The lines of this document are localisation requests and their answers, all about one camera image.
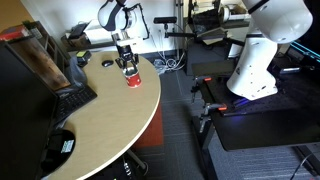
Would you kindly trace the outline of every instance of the white wall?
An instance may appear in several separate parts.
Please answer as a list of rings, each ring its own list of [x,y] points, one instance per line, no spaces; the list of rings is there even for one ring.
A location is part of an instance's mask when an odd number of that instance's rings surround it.
[[[89,22],[97,19],[97,13],[105,0],[21,0],[34,20],[40,21],[51,36],[58,42],[66,30],[81,21]],[[163,38],[163,25],[153,24],[154,17],[174,16],[174,0],[128,0],[128,7],[140,3],[143,14],[158,48],[155,48],[151,38],[142,44],[133,46],[135,53],[148,53],[175,49],[173,38]],[[142,20],[138,22],[129,36],[145,37],[146,32]]]

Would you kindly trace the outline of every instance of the computer monitor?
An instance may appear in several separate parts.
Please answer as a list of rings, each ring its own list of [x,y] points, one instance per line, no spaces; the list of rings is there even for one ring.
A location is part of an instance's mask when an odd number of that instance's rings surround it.
[[[0,41],[0,179],[40,179],[57,97]]]
[[[299,39],[292,42],[287,55],[293,62],[299,63],[303,69],[320,72],[320,1],[305,0],[305,4],[313,16],[309,30]]]

